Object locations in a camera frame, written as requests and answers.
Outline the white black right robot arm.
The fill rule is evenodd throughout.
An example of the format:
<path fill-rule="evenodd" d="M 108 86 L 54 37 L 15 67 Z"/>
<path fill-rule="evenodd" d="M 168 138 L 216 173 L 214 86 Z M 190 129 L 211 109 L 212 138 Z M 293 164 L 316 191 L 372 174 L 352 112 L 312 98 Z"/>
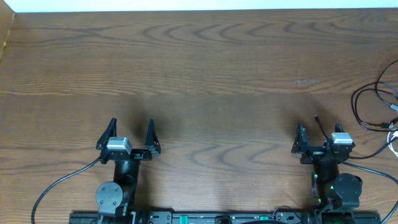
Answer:
<path fill-rule="evenodd" d="M 313 166 L 312 192 L 318 199 L 318 205 L 303 213 L 302 223 L 379 223 L 380 214 L 355 211 L 360 206 L 362 179 L 338 168 L 354 147 L 351 136 L 339 124 L 322 146 L 311 146 L 307 130 L 302 124 L 297 126 L 291 153 L 301 155 L 301 164 Z"/>

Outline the black USB cable blue plug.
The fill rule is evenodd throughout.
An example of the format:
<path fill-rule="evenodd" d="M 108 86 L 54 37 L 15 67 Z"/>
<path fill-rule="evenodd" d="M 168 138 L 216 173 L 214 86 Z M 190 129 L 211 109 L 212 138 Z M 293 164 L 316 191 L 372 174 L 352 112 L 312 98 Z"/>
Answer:
<path fill-rule="evenodd" d="M 392 151 L 393 151 L 393 146 L 392 146 L 392 142 L 395 141 L 397 139 L 397 137 L 391 137 L 390 135 L 392 133 L 397 132 L 397 128 L 394 128 L 394 126 L 397 124 L 397 118 L 393 119 L 392 121 L 390 121 L 389 123 L 369 123 L 366 122 L 364 120 L 362 120 L 358 114 L 358 109 L 357 109 L 357 104 L 358 104 L 358 98 L 359 96 L 365 92 L 365 91 L 372 91 L 376 94 L 376 96 L 384 103 L 386 104 L 388 107 L 390 107 L 391 109 L 393 109 L 394 111 L 397 111 L 397 105 L 393 104 L 393 103 L 389 103 L 388 101 L 386 101 L 381 95 L 380 93 L 384 93 L 387 95 L 391 95 L 392 97 L 394 97 L 397 100 L 397 89 L 395 87 L 393 87 L 392 85 L 386 83 L 386 82 L 382 82 L 381 78 L 384 75 L 384 73 L 393 65 L 397 63 L 397 60 L 391 62 L 378 76 L 377 80 L 375 82 L 366 84 L 360 88 L 358 88 L 357 90 L 354 91 L 354 93 L 351 95 L 351 109 L 353 110 L 353 114 L 354 117 L 356 119 L 356 121 L 358 122 L 358 124 L 365 130 L 368 131 L 374 131 L 374 132 L 380 132 L 380 133 L 387 133 L 387 141 L 386 143 L 380 148 L 378 149 L 376 152 L 374 152 L 373 154 L 369 155 L 369 156 L 363 156 L 363 157 L 351 157 L 351 159 L 369 159 L 371 157 L 374 157 L 376 155 L 378 155 L 379 153 L 381 153 L 385 148 L 389 147 Z"/>

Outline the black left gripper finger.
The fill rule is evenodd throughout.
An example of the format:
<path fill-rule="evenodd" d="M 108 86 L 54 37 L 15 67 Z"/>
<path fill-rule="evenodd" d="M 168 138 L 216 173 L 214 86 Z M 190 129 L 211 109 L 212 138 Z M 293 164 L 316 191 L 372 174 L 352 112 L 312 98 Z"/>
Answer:
<path fill-rule="evenodd" d="M 117 136 L 117 119 L 112 118 L 111 121 L 108 124 L 108 127 L 105 129 L 104 133 L 101 135 L 101 137 L 98 139 L 96 143 L 96 149 L 102 151 L 103 149 L 106 149 L 106 146 L 112 137 Z"/>
<path fill-rule="evenodd" d="M 161 146 L 158 140 L 158 137 L 155 132 L 155 125 L 154 120 L 150 119 L 148 122 L 146 139 L 145 139 L 145 147 L 148 151 L 152 154 L 160 154 L 161 153 Z"/>

